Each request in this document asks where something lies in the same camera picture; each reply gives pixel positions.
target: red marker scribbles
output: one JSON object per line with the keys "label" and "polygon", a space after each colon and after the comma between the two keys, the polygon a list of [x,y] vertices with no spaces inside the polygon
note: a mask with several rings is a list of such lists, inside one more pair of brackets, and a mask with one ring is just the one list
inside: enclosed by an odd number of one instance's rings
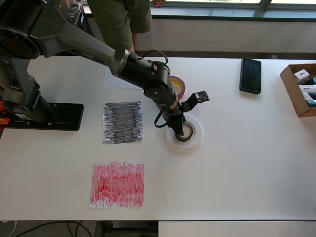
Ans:
{"label": "red marker scribbles", "polygon": [[95,163],[89,207],[142,207],[144,168],[143,162]]}

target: robotic arm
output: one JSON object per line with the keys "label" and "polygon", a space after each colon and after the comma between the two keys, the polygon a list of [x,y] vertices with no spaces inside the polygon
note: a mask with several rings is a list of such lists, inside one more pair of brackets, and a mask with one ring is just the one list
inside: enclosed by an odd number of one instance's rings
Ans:
{"label": "robotic arm", "polygon": [[[165,63],[138,57],[127,50],[115,51],[64,19],[54,4],[44,0],[6,0],[0,8],[0,77],[4,79],[3,103],[22,120],[47,124],[60,114],[40,95],[40,86],[28,75],[24,59],[40,52],[47,58],[68,51],[108,66],[114,76],[144,90],[159,107],[155,125],[169,126],[181,140],[184,112],[209,100],[197,92],[180,104]],[[157,125],[163,116],[166,123]]]}

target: person's arm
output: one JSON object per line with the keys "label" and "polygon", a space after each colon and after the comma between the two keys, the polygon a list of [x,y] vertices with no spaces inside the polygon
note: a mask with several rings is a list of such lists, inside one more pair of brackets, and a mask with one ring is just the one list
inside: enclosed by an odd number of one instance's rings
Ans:
{"label": "person's arm", "polygon": [[154,8],[161,8],[166,0],[153,0]]}

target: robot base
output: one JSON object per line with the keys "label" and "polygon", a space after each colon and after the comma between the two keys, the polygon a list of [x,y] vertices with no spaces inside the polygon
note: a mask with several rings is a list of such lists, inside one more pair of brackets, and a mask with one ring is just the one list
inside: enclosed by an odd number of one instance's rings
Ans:
{"label": "robot base", "polygon": [[56,117],[48,123],[38,124],[27,120],[11,120],[4,128],[78,131],[83,114],[83,104],[49,103],[56,108]]}

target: black smartphone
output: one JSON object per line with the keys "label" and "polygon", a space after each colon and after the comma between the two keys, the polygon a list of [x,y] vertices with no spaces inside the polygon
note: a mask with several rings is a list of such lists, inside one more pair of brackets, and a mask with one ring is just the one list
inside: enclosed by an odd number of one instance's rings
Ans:
{"label": "black smartphone", "polygon": [[241,60],[239,90],[260,94],[261,92],[261,62],[249,58]]}

